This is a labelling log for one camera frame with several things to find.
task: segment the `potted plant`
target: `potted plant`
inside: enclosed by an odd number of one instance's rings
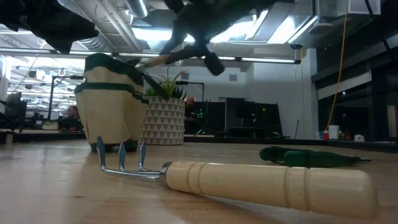
[[[165,100],[153,89],[145,91],[144,97],[149,101],[144,123],[142,125],[141,139],[150,145],[181,145],[184,138],[185,101],[187,93],[183,96],[183,88],[176,86],[177,78],[169,75],[154,77],[169,95]]]

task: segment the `wooden table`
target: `wooden table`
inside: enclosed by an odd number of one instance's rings
[[[168,161],[268,165],[258,157],[262,147],[195,143],[148,146],[146,166],[159,169]],[[108,176],[100,172],[97,155],[90,152],[86,141],[59,141],[0,147],[0,223],[396,223],[398,154],[307,148],[373,159],[371,164],[349,169],[365,170],[374,178],[381,203],[380,219],[363,222],[220,200],[168,190],[155,182]],[[137,156],[127,155],[128,169],[136,169]],[[107,154],[107,165],[117,168],[116,153]]]

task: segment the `ductwork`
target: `ductwork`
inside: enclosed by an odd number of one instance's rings
[[[74,0],[58,0],[58,2],[65,8],[78,14],[79,16],[91,21],[91,19],[76,5]],[[80,40],[79,43],[85,46],[88,50],[94,52],[115,52],[116,48],[109,43],[106,37],[99,32],[97,37]]]
[[[149,15],[149,4],[147,0],[126,0],[126,5],[131,14],[136,18],[145,18]]]

